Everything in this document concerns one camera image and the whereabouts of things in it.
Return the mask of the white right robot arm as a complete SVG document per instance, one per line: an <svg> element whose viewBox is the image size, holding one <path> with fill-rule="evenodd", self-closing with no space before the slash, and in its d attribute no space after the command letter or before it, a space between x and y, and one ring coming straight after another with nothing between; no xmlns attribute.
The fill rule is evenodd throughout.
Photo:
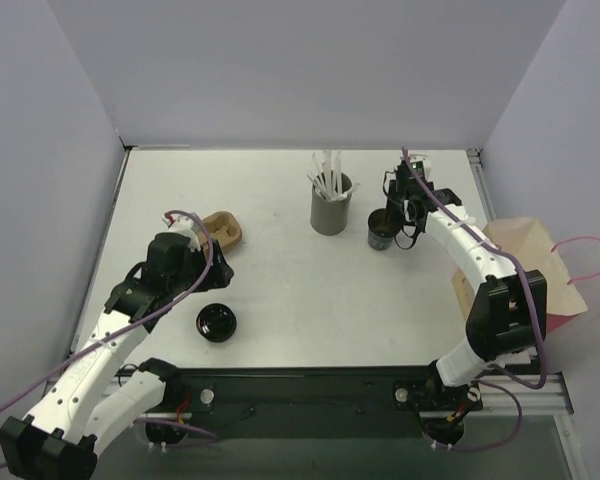
<svg viewBox="0 0 600 480"><path fill-rule="evenodd" d="M474 293L465 334L452 351L434 362L434 376L423 384L426 401L444 408L457 399L459 386L501 368L503 357L531 347L546 359L547 281L526 271L476 226L462 200L427 179L427 162L403 157L384 188L386 218L433 238L464 274Z"/></svg>

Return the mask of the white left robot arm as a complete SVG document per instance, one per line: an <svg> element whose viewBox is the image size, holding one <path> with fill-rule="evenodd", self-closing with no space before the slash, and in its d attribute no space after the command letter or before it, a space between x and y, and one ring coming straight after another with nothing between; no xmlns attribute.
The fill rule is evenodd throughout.
<svg viewBox="0 0 600 480"><path fill-rule="evenodd" d="M180 294L227 287L234 272L218 241L206 254L193 236L160 233L145 261L116 285L89 341L54 387L21 419L0 428L8 471L21 479L88 479L108 444L147 410L175 409L183 398L180 368L142 362L127 385L102 395L126 358L152 332Z"/></svg>

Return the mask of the dark coffee cup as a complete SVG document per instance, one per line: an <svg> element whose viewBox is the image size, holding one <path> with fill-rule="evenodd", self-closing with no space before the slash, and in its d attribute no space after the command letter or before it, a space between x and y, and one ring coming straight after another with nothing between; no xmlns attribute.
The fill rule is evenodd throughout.
<svg viewBox="0 0 600 480"><path fill-rule="evenodd" d="M367 220L367 243L376 251L387 250L401 229L399 221L391 220L385 208L371 212Z"/></svg>

